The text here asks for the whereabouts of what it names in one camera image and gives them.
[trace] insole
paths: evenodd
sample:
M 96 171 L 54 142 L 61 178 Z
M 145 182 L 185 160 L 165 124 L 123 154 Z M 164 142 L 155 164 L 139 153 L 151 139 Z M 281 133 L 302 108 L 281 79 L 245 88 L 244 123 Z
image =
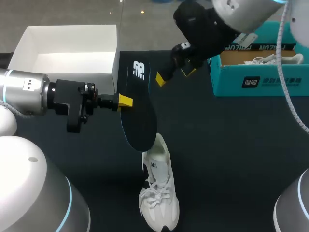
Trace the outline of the insole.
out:
M 148 151 L 157 132 L 157 118 L 149 98 L 150 74 L 147 59 L 132 57 L 128 62 L 124 95 L 133 99 L 133 107 L 121 109 L 121 123 L 127 141 L 137 151 Z

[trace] white box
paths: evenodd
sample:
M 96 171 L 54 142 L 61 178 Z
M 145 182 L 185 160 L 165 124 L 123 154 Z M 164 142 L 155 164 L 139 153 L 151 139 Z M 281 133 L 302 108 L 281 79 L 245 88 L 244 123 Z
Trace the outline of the white box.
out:
M 9 69 L 45 73 L 50 80 L 95 83 L 99 93 L 117 90 L 116 25 L 27 27 Z

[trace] white cable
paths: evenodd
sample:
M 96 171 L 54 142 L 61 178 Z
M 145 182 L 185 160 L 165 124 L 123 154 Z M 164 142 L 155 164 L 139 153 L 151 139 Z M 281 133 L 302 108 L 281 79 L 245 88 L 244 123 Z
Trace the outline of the white cable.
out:
M 16 110 L 14 107 L 12 107 L 11 105 L 9 105 L 8 103 L 0 100 L 0 105 L 8 108 L 13 114 L 15 114 L 16 116 L 22 117 L 22 118 L 33 118 L 33 115 L 25 115 L 22 114 L 21 112 L 19 112 L 18 110 Z
M 307 132 L 309 134 L 309 128 L 299 118 L 299 116 L 298 116 L 298 114 L 297 114 L 297 112 L 296 112 L 296 110 L 295 110 L 295 108 L 293 106 L 293 103 L 292 103 L 292 100 L 290 98 L 290 94 L 289 94 L 288 88 L 287 88 L 285 80 L 284 80 L 284 75 L 283 75 L 283 70 L 282 70 L 281 46 L 282 46 L 282 38 L 283 38 L 283 31 L 284 31 L 284 23 L 285 23 L 285 18 L 286 18 L 287 12 L 289 10 L 289 5 L 290 5 L 290 1 L 287 0 L 287 2 L 285 4 L 285 7 L 284 7 L 283 14 L 282 14 L 281 23 L 280 23 L 280 27 L 279 27 L 279 33 L 278 33 L 277 50 L 276 50 L 276 53 L 277 53 L 277 64 L 278 64 L 278 74 L 279 74 L 280 82 L 281 82 L 281 85 L 282 85 L 282 89 L 283 89 L 286 101 L 288 103 L 288 106 L 289 106 L 289 108 L 290 108 L 290 110 L 291 110 L 295 120 L 300 125 L 300 127 L 302 129 L 304 129 L 305 132 Z

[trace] black table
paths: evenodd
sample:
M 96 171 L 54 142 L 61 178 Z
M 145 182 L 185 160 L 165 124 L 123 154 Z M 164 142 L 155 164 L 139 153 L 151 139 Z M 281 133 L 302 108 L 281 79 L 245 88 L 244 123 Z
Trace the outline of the black table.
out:
M 180 201 L 177 232 L 273 232 L 278 196 L 309 167 L 309 136 L 283 97 L 217 98 L 207 66 L 180 72 L 164 88 L 155 71 L 168 52 L 137 52 L 152 69 L 151 99 L 171 152 Z M 126 77 L 121 53 L 119 85 Z M 309 99 L 293 98 L 309 125 Z M 149 231 L 140 216 L 141 154 L 127 144 L 120 114 L 97 109 L 80 134 L 66 133 L 66 117 L 18 119 L 19 135 L 37 144 L 83 194 L 91 232 Z

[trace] shoelace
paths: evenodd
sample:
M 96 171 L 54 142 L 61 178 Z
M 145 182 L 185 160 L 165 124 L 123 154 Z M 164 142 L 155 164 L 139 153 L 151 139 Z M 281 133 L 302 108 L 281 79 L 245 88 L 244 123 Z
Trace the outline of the shoelace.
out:
M 261 64 L 263 63 L 264 57 L 256 57 L 253 59 L 253 61 L 245 61 L 245 64 Z
M 147 180 L 149 183 L 149 188 L 143 191 L 142 193 L 140 193 L 140 198 L 139 198 L 140 214 L 142 214 L 141 204 L 144 198 L 146 198 L 145 205 L 149 207 L 150 209 L 155 208 L 157 204 L 161 204 L 162 199 L 171 198 L 170 190 L 167 189 L 169 186 L 169 183 L 171 182 L 170 178 L 164 183 L 158 183 L 156 181 L 153 184 L 150 183 L 150 177 Z
M 256 57 L 253 59 L 253 61 L 245 61 L 244 63 L 245 64 L 276 64 L 277 61 L 276 59 L 272 59 L 266 63 L 263 63 L 264 62 L 264 57 Z

